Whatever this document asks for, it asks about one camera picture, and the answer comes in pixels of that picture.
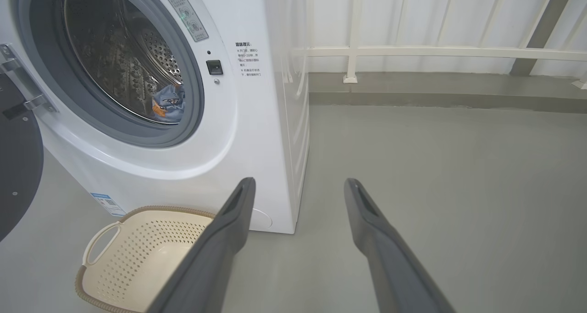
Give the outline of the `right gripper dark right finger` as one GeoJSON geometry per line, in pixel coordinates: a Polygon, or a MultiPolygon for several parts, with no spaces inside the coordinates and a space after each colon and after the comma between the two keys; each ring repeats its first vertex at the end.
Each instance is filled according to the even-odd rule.
{"type": "Polygon", "coordinates": [[[358,179],[344,182],[355,246],[367,258],[382,313],[453,313],[442,290],[358,179]]]}

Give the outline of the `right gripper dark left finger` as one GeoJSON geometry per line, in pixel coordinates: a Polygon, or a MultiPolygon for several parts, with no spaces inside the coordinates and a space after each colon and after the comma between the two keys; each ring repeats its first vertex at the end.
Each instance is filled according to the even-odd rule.
{"type": "Polygon", "coordinates": [[[247,242],[255,191],[253,177],[237,184],[155,297],[149,313],[222,311],[233,259],[247,242]]]}

